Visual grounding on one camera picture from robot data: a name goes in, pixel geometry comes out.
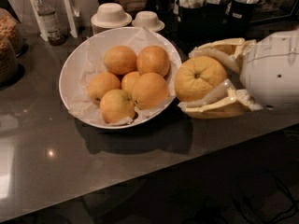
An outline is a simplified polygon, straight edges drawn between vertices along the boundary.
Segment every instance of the countertop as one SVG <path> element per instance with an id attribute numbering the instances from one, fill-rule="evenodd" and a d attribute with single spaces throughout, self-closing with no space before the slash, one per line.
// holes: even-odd
<path id="1" fill-rule="evenodd" d="M 59 47 L 36 34 L 25 38 L 28 50 L 18 58 L 24 74 L 0 89 L 0 222 L 299 121 L 299 109 L 190 119 L 175 100 L 144 124 L 122 131 L 97 129 L 67 112 L 58 87 L 65 60 L 84 38 L 69 36 Z"/>

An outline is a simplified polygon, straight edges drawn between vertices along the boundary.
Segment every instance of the bowl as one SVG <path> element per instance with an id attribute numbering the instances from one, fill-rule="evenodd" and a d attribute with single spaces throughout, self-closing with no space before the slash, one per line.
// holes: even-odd
<path id="1" fill-rule="evenodd" d="M 93 104 L 91 99 L 87 97 L 86 85 L 88 81 L 84 83 L 84 80 L 88 80 L 88 77 L 91 78 L 96 74 L 95 72 L 98 72 L 99 70 L 106 70 L 101 57 L 103 58 L 104 54 L 111 47 L 127 45 L 137 54 L 146 45 L 151 45 L 153 42 L 159 43 L 165 47 L 171 61 L 170 71 L 165 78 L 170 90 L 169 99 L 167 99 L 163 104 L 163 107 L 159 108 L 156 112 L 149 112 L 149 115 L 145 114 L 145 116 L 142 115 L 140 118 L 138 117 L 137 119 L 134 119 L 134 121 L 129 124 L 113 126 L 98 120 L 96 116 L 100 113 L 99 107 Z M 162 35 L 139 27 L 110 29 L 100 34 L 93 35 L 91 38 L 80 44 L 69 55 L 60 74 L 59 92 L 69 113 L 82 122 L 103 129 L 129 128 L 156 117 L 171 104 L 176 97 L 174 92 L 174 78 L 180 65 L 181 59 L 178 51 L 173 44 Z M 87 114 L 81 115 L 81 111 L 86 112 Z"/>
<path id="2" fill-rule="evenodd" d="M 126 26 L 131 21 L 131 15 L 124 12 L 122 6 L 117 3 L 105 3 L 101 5 L 91 18 L 95 31 L 97 31 L 96 28 L 111 29 Z"/>
<path id="3" fill-rule="evenodd" d="M 152 11 L 140 11 L 132 21 L 134 27 L 146 27 L 152 32 L 163 30 L 164 23 L 159 20 L 157 14 Z"/>

